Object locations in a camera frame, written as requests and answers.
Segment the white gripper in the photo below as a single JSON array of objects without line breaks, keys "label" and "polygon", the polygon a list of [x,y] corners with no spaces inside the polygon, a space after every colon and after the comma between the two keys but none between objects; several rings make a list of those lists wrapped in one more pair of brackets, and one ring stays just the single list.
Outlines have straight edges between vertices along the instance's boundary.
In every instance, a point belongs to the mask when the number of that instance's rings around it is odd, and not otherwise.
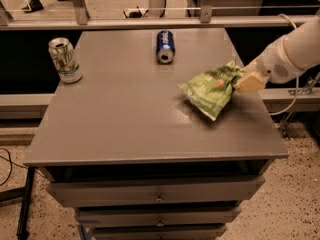
[{"label": "white gripper", "polygon": [[279,38],[268,45],[258,57],[243,68],[243,71],[249,75],[235,83],[234,89],[239,93],[262,90],[268,80],[271,83],[283,84],[300,77],[304,73],[289,58],[283,38]]}]

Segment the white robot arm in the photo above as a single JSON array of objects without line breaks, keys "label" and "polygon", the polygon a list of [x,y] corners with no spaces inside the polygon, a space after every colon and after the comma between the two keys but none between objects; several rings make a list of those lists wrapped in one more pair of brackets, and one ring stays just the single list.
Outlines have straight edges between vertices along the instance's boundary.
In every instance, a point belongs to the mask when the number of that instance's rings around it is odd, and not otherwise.
[{"label": "white robot arm", "polygon": [[320,64],[320,17],[270,43],[244,67],[244,75],[234,85],[239,93],[262,90],[268,82],[284,84]]}]

